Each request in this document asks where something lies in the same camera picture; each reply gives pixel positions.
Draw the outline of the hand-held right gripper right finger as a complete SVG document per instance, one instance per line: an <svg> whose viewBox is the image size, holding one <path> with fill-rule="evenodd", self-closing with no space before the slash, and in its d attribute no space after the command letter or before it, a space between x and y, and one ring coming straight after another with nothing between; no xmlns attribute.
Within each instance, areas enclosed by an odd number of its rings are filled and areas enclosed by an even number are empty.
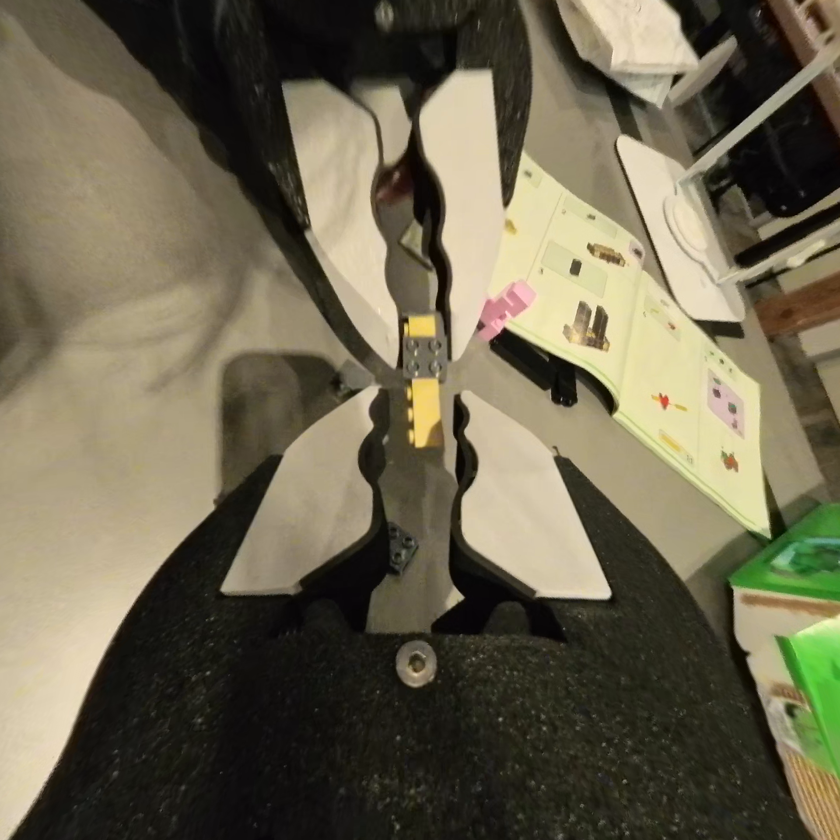
<svg viewBox="0 0 840 840"><path fill-rule="evenodd" d="M527 601L607 602L613 591L559 461L477 394L455 399L457 560Z"/></svg>

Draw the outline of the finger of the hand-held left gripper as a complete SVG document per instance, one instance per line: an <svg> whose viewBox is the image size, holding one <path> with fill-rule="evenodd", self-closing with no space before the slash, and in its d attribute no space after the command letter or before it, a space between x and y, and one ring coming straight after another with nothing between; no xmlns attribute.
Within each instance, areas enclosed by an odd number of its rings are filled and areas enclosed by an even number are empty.
<svg viewBox="0 0 840 840"><path fill-rule="evenodd" d="M389 371L400 361L400 315L386 280L375 213L383 163L379 122L323 79L282 85L308 211L304 237L345 316Z"/></svg>
<svg viewBox="0 0 840 840"><path fill-rule="evenodd" d="M485 306L505 222L491 70L455 70L420 106L413 130L437 202L428 241L437 306L458 360Z"/></svg>

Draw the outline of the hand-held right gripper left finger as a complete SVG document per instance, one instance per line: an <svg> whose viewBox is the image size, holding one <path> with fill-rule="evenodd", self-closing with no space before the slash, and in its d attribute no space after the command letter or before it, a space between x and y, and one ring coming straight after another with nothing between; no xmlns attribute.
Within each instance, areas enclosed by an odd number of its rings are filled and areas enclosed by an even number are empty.
<svg viewBox="0 0 840 840"><path fill-rule="evenodd" d="M330 599L366 613L389 567L380 478L390 419L372 385L332 409L280 457L220 587L225 596Z"/></svg>

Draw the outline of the yellow toy brick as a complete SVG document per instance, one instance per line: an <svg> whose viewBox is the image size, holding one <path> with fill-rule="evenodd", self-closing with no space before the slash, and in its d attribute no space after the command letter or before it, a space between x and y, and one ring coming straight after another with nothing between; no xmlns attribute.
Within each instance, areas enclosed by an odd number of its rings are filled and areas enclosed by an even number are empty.
<svg viewBox="0 0 840 840"><path fill-rule="evenodd" d="M412 336L443 337L436 314L414 314L408 316L404 334ZM418 379L406 381L408 438L415 448L436 448L444 443L443 422L440 404L440 381Z"/></svg>

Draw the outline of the grey square toy plate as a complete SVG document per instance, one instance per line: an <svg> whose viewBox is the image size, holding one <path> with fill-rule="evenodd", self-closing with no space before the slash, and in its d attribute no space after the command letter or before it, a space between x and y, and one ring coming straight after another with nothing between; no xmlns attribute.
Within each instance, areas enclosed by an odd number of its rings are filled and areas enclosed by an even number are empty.
<svg viewBox="0 0 840 840"><path fill-rule="evenodd" d="M406 381L435 379L445 381L448 370L448 343L446 337L402 337L402 376Z"/></svg>

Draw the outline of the dark grey small toy plate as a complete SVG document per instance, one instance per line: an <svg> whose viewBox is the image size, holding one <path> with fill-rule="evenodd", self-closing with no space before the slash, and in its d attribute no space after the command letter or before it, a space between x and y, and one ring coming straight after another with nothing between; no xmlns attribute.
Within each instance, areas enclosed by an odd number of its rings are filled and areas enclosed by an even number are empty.
<svg viewBox="0 0 840 840"><path fill-rule="evenodd" d="M418 542L414 536L394 521L387 522L388 571L394 576L404 574L413 561Z"/></svg>

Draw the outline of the pink toy brick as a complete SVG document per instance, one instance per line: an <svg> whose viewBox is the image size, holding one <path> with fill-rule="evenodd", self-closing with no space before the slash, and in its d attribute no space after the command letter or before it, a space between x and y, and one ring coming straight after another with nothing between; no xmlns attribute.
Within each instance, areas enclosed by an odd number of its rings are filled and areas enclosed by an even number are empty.
<svg viewBox="0 0 840 840"><path fill-rule="evenodd" d="M527 281L517 280L505 286L495 297L486 299L479 315L479 339L484 342L495 339L511 319L531 307L537 296L536 290Z"/></svg>

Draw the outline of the black toy brick assembly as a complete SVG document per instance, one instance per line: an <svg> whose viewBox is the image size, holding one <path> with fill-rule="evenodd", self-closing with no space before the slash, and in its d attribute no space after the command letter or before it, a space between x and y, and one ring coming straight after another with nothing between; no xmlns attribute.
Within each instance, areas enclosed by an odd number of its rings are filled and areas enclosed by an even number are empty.
<svg viewBox="0 0 840 840"><path fill-rule="evenodd" d="M575 365L541 350L507 329L491 339L489 347L516 372L548 393L553 404L573 407L578 403Z"/></svg>

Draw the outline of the white rounded board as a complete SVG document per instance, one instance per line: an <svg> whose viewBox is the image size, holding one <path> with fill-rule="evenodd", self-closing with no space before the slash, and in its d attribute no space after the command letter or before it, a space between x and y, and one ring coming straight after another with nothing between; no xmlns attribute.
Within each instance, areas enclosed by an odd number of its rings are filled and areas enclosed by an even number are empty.
<svg viewBox="0 0 840 840"><path fill-rule="evenodd" d="M665 198L673 195L675 182L686 168L629 135L620 135L615 148L665 282L681 310L699 322L742 322L746 306L738 283L717 287L701 265L676 243L666 223ZM723 272L733 269L703 192L695 182L689 190L700 205L712 264Z"/></svg>

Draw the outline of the crumpled white paper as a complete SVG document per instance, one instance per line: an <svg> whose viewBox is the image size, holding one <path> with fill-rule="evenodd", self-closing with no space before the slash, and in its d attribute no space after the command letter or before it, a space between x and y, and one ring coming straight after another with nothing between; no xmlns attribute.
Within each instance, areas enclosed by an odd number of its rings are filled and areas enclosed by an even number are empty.
<svg viewBox="0 0 840 840"><path fill-rule="evenodd" d="M681 18L663 1L557 1L580 58L660 108L677 77L699 67Z"/></svg>

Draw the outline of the open instruction booklet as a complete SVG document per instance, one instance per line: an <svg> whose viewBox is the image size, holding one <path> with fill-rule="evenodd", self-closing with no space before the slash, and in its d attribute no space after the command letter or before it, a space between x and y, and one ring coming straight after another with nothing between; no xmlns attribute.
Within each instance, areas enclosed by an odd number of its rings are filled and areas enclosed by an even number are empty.
<svg viewBox="0 0 840 840"><path fill-rule="evenodd" d="M628 433L768 538L760 386L643 257L634 236L522 154L489 295L525 280L538 296L505 329L600 383Z"/></svg>

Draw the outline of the white lamp stand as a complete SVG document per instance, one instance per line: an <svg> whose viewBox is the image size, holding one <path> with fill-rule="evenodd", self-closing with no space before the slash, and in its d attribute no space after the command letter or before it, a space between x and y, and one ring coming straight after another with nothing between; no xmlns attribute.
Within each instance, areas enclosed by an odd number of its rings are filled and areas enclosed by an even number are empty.
<svg viewBox="0 0 840 840"><path fill-rule="evenodd" d="M834 2L826 2L825 6L826 15L831 20L831 24L824 34L819 35L816 41L817 49L812 60L735 128L725 133L706 153L696 159L675 182L673 195L665 198L665 220L676 243L688 257L701 265L710 281L717 287L755 277L763 266L756 266L754 269L728 269L726 272L714 267L708 255L709 245L702 223L703 216L699 214L700 205L694 200L690 188L695 180L708 172L715 163L782 108L794 95L822 74L833 70L839 57L838 6Z"/></svg>

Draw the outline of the white cloth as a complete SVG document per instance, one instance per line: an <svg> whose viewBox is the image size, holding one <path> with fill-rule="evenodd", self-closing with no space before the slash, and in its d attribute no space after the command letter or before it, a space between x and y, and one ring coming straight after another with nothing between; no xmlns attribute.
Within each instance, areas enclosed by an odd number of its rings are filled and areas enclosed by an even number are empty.
<svg viewBox="0 0 840 840"><path fill-rule="evenodd" d="M279 420L348 353L256 203L84 2L2 2L2 838L126 613L221 488L224 384Z"/></svg>

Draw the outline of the green cardboard box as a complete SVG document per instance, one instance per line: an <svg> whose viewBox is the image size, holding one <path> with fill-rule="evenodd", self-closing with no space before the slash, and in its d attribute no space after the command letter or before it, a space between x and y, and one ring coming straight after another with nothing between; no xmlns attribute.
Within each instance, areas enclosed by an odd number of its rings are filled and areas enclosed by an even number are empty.
<svg viewBox="0 0 840 840"><path fill-rule="evenodd" d="M839 505L808 513L729 577L747 656L839 613Z"/></svg>

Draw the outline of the black flat bar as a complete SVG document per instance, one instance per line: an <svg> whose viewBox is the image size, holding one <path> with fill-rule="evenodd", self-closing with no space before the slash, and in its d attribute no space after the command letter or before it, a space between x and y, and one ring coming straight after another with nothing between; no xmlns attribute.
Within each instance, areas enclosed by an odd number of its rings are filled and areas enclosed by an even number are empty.
<svg viewBox="0 0 840 840"><path fill-rule="evenodd" d="M815 218L809 217L738 252L734 257L734 265L738 268L751 268L764 259L775 257L783 249L799 244L808 235L822 231L831 223L825 219L815 221Z"/></svg>

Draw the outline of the green lego box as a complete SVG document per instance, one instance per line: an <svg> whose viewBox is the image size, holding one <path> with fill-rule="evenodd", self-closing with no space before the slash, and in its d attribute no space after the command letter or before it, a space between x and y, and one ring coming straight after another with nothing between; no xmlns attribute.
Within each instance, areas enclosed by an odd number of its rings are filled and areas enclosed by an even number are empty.
<svg viewBox="0 0 840 840"><path fill-rule="evenodd" d="M749 658L796 810L813 838L839 838L839 619L774 636Z"/></svg>

